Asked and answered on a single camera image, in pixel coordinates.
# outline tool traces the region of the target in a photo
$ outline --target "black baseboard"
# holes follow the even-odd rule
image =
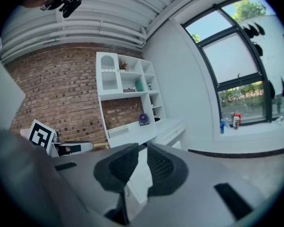
[[[244,159],[244,158],[259,158],[259,157],[270,157],[275,155],[284,154],[283,149],[276,149],[266,152],[258,152],[258,153],[242,153],[242,154],[228,154],[228,153],[216,153],[216,152],[206,152],[199,151],[194,149],[188,149],[189,152],[193,152],[199,155],[207,156],[207,157],[217,157],[217,158],[236,158],[236,159]]]

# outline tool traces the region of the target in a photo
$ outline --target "tree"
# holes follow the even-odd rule
[[[200,42],[200,36],[199,36],[199,35],[192,34],[191,36],[193,37],[193,39],[194,39],[194,41],[195,41],[196,43],[199,43],[199,42]]]
[[[237,23],[249,18],[266,15],[266,6],[262,3],[242,0],[240,2],[235,2],[233,5],[237,12],[232,16],[232,18]]]

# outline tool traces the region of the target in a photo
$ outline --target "windowsill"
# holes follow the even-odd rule
[[[258,123],[248,126],[239,126],[237,130],[234,128],[224,128],[224,134],[216,137],[216,141],[251,141],[271,138],[284,133],[284,122],[277,123]]]

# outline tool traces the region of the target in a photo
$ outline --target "window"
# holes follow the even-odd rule
[[[220,118],[232,124],[238,110],[243,125],[271,122],[284,115],[284,27],[265,0],[233,1],[182,26],[210,72]]]
[[[203,50],[218,83],[257,72],[255,62],[238,34],[220,39]]]
[[[218,92],[222,118],[232,124],[233,114],[238,110],[241,123],[265,119],[265,99],[262,82],[235,87]]]

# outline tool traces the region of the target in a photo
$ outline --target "sky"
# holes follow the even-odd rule
[[[269,6],[269,4],[265,0],[249,0],[249,1],[263,3],[266,6],[267,15],[275,14],[274,10]],[[233,16],[236,13],[236,9],[233,3],[223,7],[223,9],[230,16]],[[187,27],[187,30],[190,34],[199,35],[201,41],[228,27],[231,27],[231,24],[216,11],[194,22],[193,24]]]

